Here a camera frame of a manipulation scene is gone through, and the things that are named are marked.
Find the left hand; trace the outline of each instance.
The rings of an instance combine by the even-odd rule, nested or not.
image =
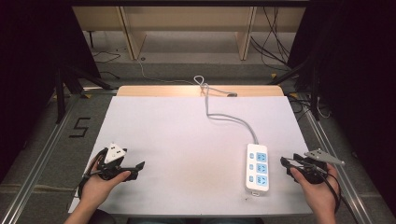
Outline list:
[[[97,170],[98,161],[94,161],[93,171]],[[93,175],[82,189],[80,202],[97,208],[102,204],[110,191],[131,174],[130,171],[122,172],[110,180],[104,180],[98,175]]]

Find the floor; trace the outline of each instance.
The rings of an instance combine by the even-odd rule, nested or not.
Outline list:
[[[90,44],[88,33],[84,32],[87,43]],[[144,47],[139,55],[139,61],[132,61],[126,49],[126,43],[123,34],[120,32],[93,32],[92,56],[97,61],[100,71],[106,71],[109,64],[135,64],[136,71],[141,70],[144,74],[150,67],[163,66],[164,72],[173,71],[166,67],[167,64],[177,64],[177,66],[189,67],[209,67],[216,64],[254,66],[263,63],[271,64],[272,67],[279,67],[280,62],[268,58],[262,58],[262,55],[250,46],[247,60],[240,61],[237,53],[237,46],[231,33],[149,33],[146,37]],[[253,37],[263,43],[267,34],[253,34]],[[294,34],[282,34],[280,39],[282,44],[289,49],[292,45]],[[273,38],[269,39],[266,48],[273,52],[277,57],[281,57]],[[280,76],[284,71],[268,67],[263,74],[268,79],[272,76]],[[233,76],[233,70],[230,70],[230,77]],[[114,80],[113,75],[102,73],[103,79]],[[87,91],[97,89],[96,86],[82,80]],[[281,84],[284,92],[293,91],[293,80]],[[19,211],[17,223],[63,223],[67,217],[66,202],[71,202],[74,185],[71,184],[75,179],[79,179],[78,172],[69,172],[67,170],[75,169],[74,166],[84,167],[86,161],[75,161],[76,157],[87,157],[90,154],[96,135],[101,127],[100,122],[93,120],[103,120],[106,115],[106,108],[112,93],[95,93],[87,94],[90,100],[80,99],[71,95],[66,99],[68,111],[73,111],[69,117],[64,120],[64,126],[55,125],[56,120],[56,100],[50,99],[48,108],[43,112],[40,122],[35,127],[28,142],[26,150],[14,162],[13,169],[9,172],[6,179],[0,185],[0,214],[7,214],[15,199],[21,196],[23,188],[26,188],[27,198],[20,204],[20,209],[14,208],[12,211]],[[301,98],[308,97],[306,94],[299,95]],[[300,109],[299,105],[291,106],[296,110]],[[353,157],[352,150],[348,145],[347,139],[342,134],[336,120],[332,117],[326,119],[329,111],[324,111],[320,121],[315,121],[309,111],[296,114],[296,118],[302,129],[304,139],[309,148],[318,148],[328,150],[329,153],[346,161],[346,166],[340,168],[340,175],[343,177],[342,186],[345,196],[348,198],[348,204],[352,206],[352,211],[342,204],[340,211],[337,213],[339,223],[352,223],[355,215],[359,223],[396,223],[395,217],[385,205],[381,195],[375,189],[374,184],[370,181],[364,169],[361,167],[359,160]],[[90,129],[94,130],[87,133],[84,139],[69,138],[74,133],[74,124],[70,120],[78,117],[89,115],[91,120],[83,120]],[[39,167],[37,171],[32,171],[33,167]],[[62,167],[63,178],[60,179],[59,167]],[[29,178],[34,178],[36,182],[33,186],[26,186]],[[116,217],[119,223],[125,222],[125,217]],[[312,216],[306,217],[264,217],[265,223],[313,223]]]

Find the power strip switch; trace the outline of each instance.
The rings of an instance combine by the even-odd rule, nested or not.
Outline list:
[[[247,190],[254,196],[269,189],[268,149],[266,146],[247,145]]]

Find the power cord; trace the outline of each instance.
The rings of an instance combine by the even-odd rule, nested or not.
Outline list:
[[[251,135],[253,137],[254,144],[258,145],[259,141],[257,139],[257,136],[254,133],[253,129],[250,127],[250,125],[246,121],[244,121],[242,119],[239,119],[237,117],[234,117],[234,116],[226,115],[226,114],[212,114],[212,113],[209,113],[209,90],[226,93],[226,94],[228,94],[227,96],[237,96],[237,93],[236,92],[231,92],[231,91],[221,91],[221,90],[217,90],[217,89],[211,88],[211,87],[209,87],[209,85],[207,83],[205,83],[205,79],[202,76],[195,76],[194,80],[201,88],[204,88],[206,90],[206,92],[205,92],[205,112],[206,112],[206,116],[209,119],[228,120],[228,121],[233,121],[233,122],[237,122],[237,123],[240,123],[240,124],[244,125],[250,131],[250,133],[251,133]]]

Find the right hand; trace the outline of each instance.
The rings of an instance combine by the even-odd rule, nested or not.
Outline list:
[[[327,164],[327,168],[328,173],[337,178],[338,175],[335,168],[330,164]],[[290,171],[294,178],[301,185],[305,195],[305,200],[317,217],[318,222],[335,223],[334,210],[336,206],[336,201],[326,183],[323,182],[313,185],[309,183],[305,179],[303,174],[301,174],[297,169],[292,167],[290,168]],[[328,175],[327,180],[334,189],[335,193],[339,195],[340,189],[338,188],[337,181],[330,175]]]

